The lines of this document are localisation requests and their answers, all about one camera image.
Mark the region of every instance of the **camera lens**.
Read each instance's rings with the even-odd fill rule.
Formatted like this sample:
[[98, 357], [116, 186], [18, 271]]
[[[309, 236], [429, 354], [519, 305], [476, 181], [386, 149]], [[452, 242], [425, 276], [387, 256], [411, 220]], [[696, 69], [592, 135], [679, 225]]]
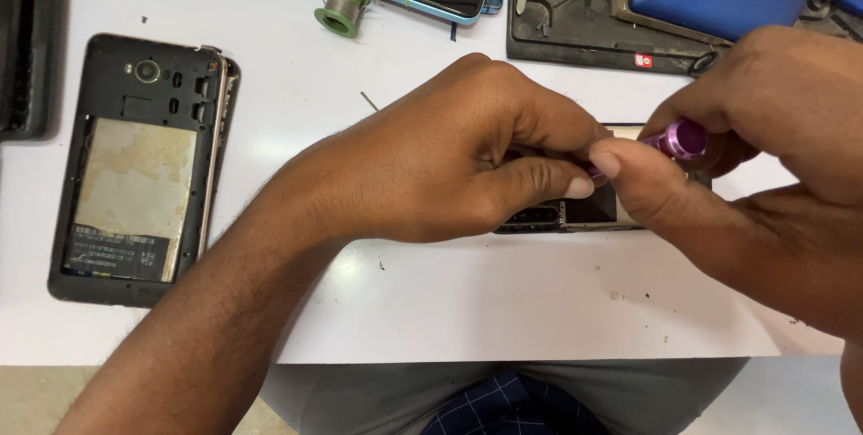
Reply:
[[149, 59], [135, 65], [135, 77], [142, 83], [154, 83], [159, 79], [160, 73], [159, 65]]

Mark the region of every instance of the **red sticker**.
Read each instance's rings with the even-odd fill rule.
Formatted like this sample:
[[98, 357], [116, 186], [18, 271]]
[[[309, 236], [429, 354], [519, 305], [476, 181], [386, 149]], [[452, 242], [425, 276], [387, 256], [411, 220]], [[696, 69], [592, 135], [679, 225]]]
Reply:
[[653, 58], [646, 54], [636, 54], [635, 66], [639, 66], [641, 68], [653, 68]]

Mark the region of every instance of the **white desk surface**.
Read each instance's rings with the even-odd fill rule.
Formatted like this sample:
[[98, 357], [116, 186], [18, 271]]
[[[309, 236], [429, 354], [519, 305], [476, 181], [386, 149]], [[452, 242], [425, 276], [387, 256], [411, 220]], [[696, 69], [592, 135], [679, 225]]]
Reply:
[[[143, 309], [60, 302], [46, 280], [85, 43], [117, 32], [213, 44], [242, 68], [213, 211], [218, 236], [261, 183], [318, 139], [461, 55], [506, 58], [506, 12], [460, 27], [378, 2], [356, 40], [312, 17], [321, 0], [71, 0], [61, 125], [0, 146], [0, 364], [98, 364]], [[142, 16], [147, 17], [146, 24]], [[516, 62], [599, 120], [645, 120], [688, 82]], [[763, 157], [716, 182], [739, 198], [793, 181]], [[281, 363], [835, 354], [842, 341], [793, 323], [699, 273], [646, 231], [485, 235], [431, 245], [364, 241], [333, 262]]]

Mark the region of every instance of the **man's right hand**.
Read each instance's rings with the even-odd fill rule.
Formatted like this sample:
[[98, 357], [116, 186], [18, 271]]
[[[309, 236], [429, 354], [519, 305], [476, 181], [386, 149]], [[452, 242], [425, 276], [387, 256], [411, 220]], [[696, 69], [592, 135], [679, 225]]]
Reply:
[[845, 338], [863, 425], [863, 45], [759, 29], [660, 105], [644, 135], [679, 116], [728, 134], [715, 177], [764, 152], [800, 183], [728, 203], [641, 143], [600, 141], [590, 159], [632, 218], [704, 273]]

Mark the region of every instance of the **phone being repaired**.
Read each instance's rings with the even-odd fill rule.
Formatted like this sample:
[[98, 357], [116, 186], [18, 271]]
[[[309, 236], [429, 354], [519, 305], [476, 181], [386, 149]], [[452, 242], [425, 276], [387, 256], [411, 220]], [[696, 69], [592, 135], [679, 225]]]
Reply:
[[236, 65], [98, 34], [87, 45], [49, 291], [153, 306], [206, 247]]
[[[644, 124], [607, 123], [605, 126], [615, 137], [636, 140]], [[690, 173], [690, 180], [696, 180], [706, 187], [711, 186], [709, 178], [698, 173]], [[626, 231], [640, 230], [620, 204], [614, 187], [607, 184], [599, 187], [589, 198], [554, 199], [545, 201], [519, 211], [494, 231], [500, 234], [522, 233], [574, 233], [579, 231]]]

